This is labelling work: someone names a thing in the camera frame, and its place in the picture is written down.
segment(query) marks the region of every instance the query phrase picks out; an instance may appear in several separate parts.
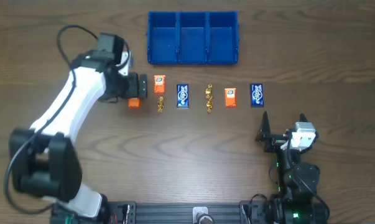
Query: wooden surface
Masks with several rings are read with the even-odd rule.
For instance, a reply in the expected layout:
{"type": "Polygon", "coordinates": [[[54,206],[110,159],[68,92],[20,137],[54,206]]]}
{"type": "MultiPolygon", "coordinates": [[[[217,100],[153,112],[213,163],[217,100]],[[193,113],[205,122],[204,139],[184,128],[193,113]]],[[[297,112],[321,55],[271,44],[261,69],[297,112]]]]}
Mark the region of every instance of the wooden surface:
{"type": "MultiPolygon", "coordinates": [[[[329,223],[375,222],[375,0],[0,0],[0,223],[47,223],[11,210],[2,185],[7,142],[51,104],[67,78],[57,31],[79,24],[124,37],[134,71],[167,76],[163,114],[155,96],[138,112],[126,102],[96,103],[76,142],[83,180],[111,200],[238,202],[277,192],[274,159],[254,135],[264,110],[283,133],[305,113],[320,139],[303,160],[321,168],[318,193],[329,223]],[[147,63],[148,11],[239,12],[236,66],[153,67],[147,63]],[[212,114],[204,90],[214,86],[212,114]],[[249,84],[264,84],[263,109],[250,108],[249,84]],[[191,106],[176,109],[175,86],[190,84],[191,106]],[[223,89],[237,88],[235,109],[223,89]]],[[[71,57],[92,49],[88,35],[63,37],[71,57]]],[[[43,204],[26,196],[18,202],[43,204]]]]}

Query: blue plastic bin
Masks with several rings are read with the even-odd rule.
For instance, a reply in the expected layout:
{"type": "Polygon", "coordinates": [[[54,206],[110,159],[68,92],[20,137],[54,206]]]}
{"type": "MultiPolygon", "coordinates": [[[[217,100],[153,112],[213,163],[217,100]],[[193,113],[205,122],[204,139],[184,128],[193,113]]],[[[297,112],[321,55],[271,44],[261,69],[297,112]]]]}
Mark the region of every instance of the blue plastic bin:
{"type": "Polygon", "coordinates": [[[149,12],[147,60],[153,65],[238,62],[238,13],[149,12]]]}

